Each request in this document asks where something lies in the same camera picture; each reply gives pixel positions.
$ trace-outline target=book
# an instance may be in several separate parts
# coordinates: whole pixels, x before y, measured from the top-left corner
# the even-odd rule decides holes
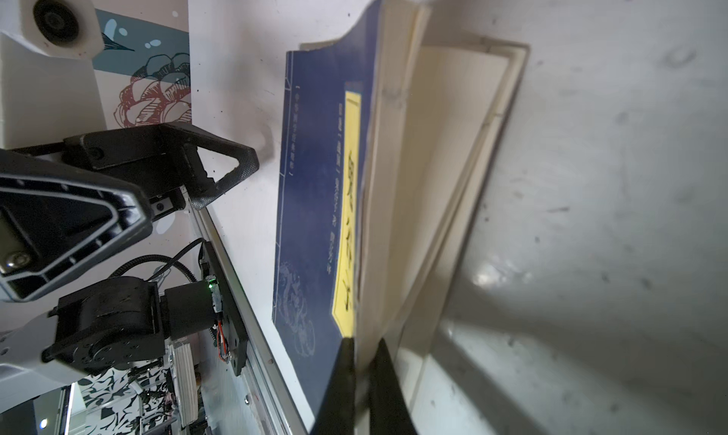
[[[423,47],[429,14],[374,0],[287,53],[272,318],[314,414],[342,338],[359,371],[398,347],[513,96],[514,58]]]

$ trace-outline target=red wire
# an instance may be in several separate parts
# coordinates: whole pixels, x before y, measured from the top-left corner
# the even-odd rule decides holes
[[[220,327],[220,336],[223,338],[223,348],[225,349],[225,356],[227,356],[227,342],[225,341],[225,333],[223,332],[223,324],[218,321],[218,326]]]
[[[218,329],[217,329],[217,332],[215,333],[215,340],[217,340],[217,342],[218,342],[218,358],[220,358],[221,361],[225,362],[225,359],[223,359],[223,355],[220,351],[220,342],[221,342],[220,336],[221,335],[222,335],[222,329],[220,326],[220,322],[218,322]]]

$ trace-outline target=book spine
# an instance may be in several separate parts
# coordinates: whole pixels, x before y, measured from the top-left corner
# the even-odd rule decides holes
[[[278,211],[276,212],[276,237],[275,237],[275,275],[273,277],[273,322],[276,319],[276,309],[278,305],[278,277],[279,277],[279,257],[280,257],[280,239],[282,233],[282,216],[283,202],[285,198],[283,192],[286,189],[286,171],[287,171],[287,148],[290,139],[290,109],[293,95],[293,52],[286,53],[286,80],[283,91],[283,127],[281,143],[280,143],[280,170],[278,174]]]

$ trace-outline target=metal frame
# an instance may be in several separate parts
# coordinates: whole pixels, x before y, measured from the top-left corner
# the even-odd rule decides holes
[[[271,428],[277,434],[306,435],[308,432],[296,404],[288,392],[286,382],[278,369],[278,364],[263,336],[253,308],[245,296],[245,291],[227,255],[222,240],[207,208],[191,210],[199,227],[200,234],[213,245],[222,267],[225,278],[230,284],[232,296],[240,311],[242,320],[248,330],[248,360],[243,367],[242,375],[249,385],[255,386],[263,401]]]

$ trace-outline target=black bracket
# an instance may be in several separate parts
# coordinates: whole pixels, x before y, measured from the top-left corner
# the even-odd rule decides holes
[[[237,377],[248,361],[248,331],[245,329],[245,323],[243,323],[240,310],[233,299],[230,284],[225,278],[218,256],[209,241],[203,242],[200,248],[199,270],[204,279],[208,281],[214,279],[220,288],[223,300],[223,334],[228,343],[230,365]]]
[[[259,168],[255,149],[183,122],[95,131],[63,143],[65,163],[140,186],[154,208],[155,221],[184,208],[181,194],[176,195],[181,185],[192,207],[201,210]],[[207,176],[198,148],[235,158],[238,165],[216,183]]]

